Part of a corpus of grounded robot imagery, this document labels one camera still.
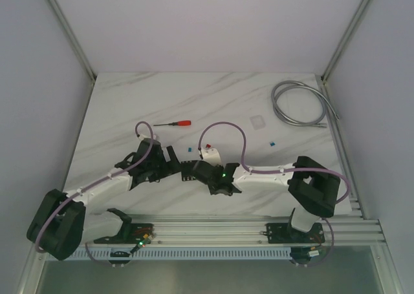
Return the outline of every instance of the ribbed metal strip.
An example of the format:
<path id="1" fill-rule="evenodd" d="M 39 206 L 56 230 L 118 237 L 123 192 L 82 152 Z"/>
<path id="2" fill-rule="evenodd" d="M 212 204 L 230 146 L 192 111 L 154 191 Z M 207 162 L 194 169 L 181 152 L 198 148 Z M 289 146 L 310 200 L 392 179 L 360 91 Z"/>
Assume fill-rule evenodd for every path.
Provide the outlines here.
<path id="1" fill-rule="evenodd" d="M 90 247 L 97 260 L 111 260 L 114 251 L 129 251 L 131 248 Z M 128 260 L 290 260 L 289 247 L 146 247 L 140 249 Z M 89 260 L 84 247 L 79 247 L 66 260 Z"/>

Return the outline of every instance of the marble table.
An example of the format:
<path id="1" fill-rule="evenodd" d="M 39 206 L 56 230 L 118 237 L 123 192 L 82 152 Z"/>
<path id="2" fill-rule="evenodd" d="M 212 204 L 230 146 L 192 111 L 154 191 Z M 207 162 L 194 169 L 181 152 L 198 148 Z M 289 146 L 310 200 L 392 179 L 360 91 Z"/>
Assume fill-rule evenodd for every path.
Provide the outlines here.
<path id="1" fill-rule="evenodd" d="M 230 121 L 245 130 L 248 165 L 283 165 L 299 155 L 341 172 L 329 128 L 295 127 L 278 120 L 270 91 L 287 79 L 318 88 L 313 74 L 235 72 L 100 73 L 87 109 L 65 189 L 74 189 L 106 175 L 113 165 L 136 151 L 135 124 L 191 120 L 189 127 L 154 127 L 163 146 L 172 145 L 180 161 L 198 159 L 197 142 L 203 129 L 216 121 Z M 306 90 L 290 90 L 279 99 L 285 112 L 303 121 L 320 114 L 318 100 Z M 251 117 L 261 116 L 265 126 L 254 129 Z M 140 128 L 149 134 L 145 126 Z M 221 153 L 222 161 L 239 162 L 240 133 L 229 126 L 212 128 L 203 145 Z M 341 183 L 340 195 L 345 187 Z M 144 183 L 112 199 L 102 210 L 116 207 L 139 215 L 267 215 L 288 216 L 297 201 L 288 193 L 211 196 L 198 181 L 182 182 L 175 174 L 160 183 Z M 336 206 L 336 215 L 351 212 L 348 200 Z"/>

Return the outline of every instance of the metal beam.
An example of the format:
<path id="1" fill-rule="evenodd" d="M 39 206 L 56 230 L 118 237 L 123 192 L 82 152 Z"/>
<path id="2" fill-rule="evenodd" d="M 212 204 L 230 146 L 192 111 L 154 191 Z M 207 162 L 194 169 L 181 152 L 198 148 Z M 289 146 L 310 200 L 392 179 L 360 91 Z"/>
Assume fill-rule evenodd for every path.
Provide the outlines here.
<path id="1" fill-rule="evenodd" d="M 80 46 L 78 40 L 76 39 L 76 36 L 74 32 L 72 31 L 71 26 L 69 25 L 68 21 L 66 20 L 65 15 L 62 12 L 62 9 L 59 6 L 59 3 L 57 0 L 46 0 L 46 2 L 49 4 L 51 10 L 53 11 L 54 15 L 58 19 L 63 32 L 67 36 L 67 39 L 69 40 L 69 44 L 71 45 L 76 57 L 78 58 L 79 62 L 81 63 L 82 67 L 85 69 L 87 75 L 91 79 L 92 83 L 95 83 L 96 81 L 96 74 L 93 72 L 93 69 L 91 67 L 91 64 L 89 63 L 85 53 L 82 50 L 82 47 Z"/>
<path id="2" fill-rule="evenodd" d="M 354 16 L 352 17 L 351 22 L 349 23 L 345 33 L 343 34 L 338 46 L 336 47 L 335 53 L 333 54 L 325 72 L 322 75 L 323 82 L 326 82 L 332 74 L 336 64 L 341 58 L 343 52 L 347 48 L 352 36 L 356 32 L 361 20 L 364 18 L 365 13 L 367 12 L 368 6 L 371 4 L 372 0 L 361 0 L 361 3 L 358 6 Z"/>

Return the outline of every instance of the gray hose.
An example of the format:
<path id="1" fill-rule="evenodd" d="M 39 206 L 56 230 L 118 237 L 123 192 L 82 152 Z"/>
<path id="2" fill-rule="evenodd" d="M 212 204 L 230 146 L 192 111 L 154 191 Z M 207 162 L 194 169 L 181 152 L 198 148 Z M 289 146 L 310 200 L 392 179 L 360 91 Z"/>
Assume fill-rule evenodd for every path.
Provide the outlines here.
<path id="1" fill-rule="evenodd" d="M 309 90 L 310 92 L 312 92 L 317 99 L 319 100 L 319 102 L 321 103 L 322 106 L 322 114 L 319 118 L 317 118 L 314 121 L 308 121 L 308 122 L 303 122 L 303 121 L 297 121 L 294 120 L 293 118 L 290 118 L 289 116 L 287 116 L 279 107 L 278 105 L 278 99 L 279 97 L 282 95 L 282 93 L 290 90 L 290 89 L 306 89 Z M 276 116 L 283 122 L 285 122 L 286 124 L 289 125 L 293 125 L 293 126 L 310 126 L 310 127 L 323 127 L 326 128 L 327 124 L 326 123 L 320 123 L 327 112 L 327 107 L 326 105 L 328 105 L 329 109 L 331 110 L 331 112 L 334 114 L 335 118 L 337 120 L 339 120 L 339 115 L 336 113 L 336 111 L 334 110 L 333 106 L 331 105 L 331 103 L 329 102 L 329 100 L 317 89 L 314 89 L 313 87 L 310 87 L 302 82 L 298 82 L 298 81 L 283 81 L 280 82 L 279 84 L 277 84 L 273 89 L 272 89 L 272 103 L 273 103 L 273 111 L 274 114 L 276 114 Z"/>

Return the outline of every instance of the red screwdriver handle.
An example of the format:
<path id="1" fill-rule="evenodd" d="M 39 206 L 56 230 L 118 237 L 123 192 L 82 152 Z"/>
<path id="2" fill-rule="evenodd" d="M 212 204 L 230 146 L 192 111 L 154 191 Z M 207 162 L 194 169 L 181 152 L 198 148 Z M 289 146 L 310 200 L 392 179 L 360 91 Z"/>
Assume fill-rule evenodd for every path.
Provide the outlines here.
<path id="1" fill-rule="evenodd" d="M 190 126 L 191 121 L 178 121 L 177 126 Z"/>

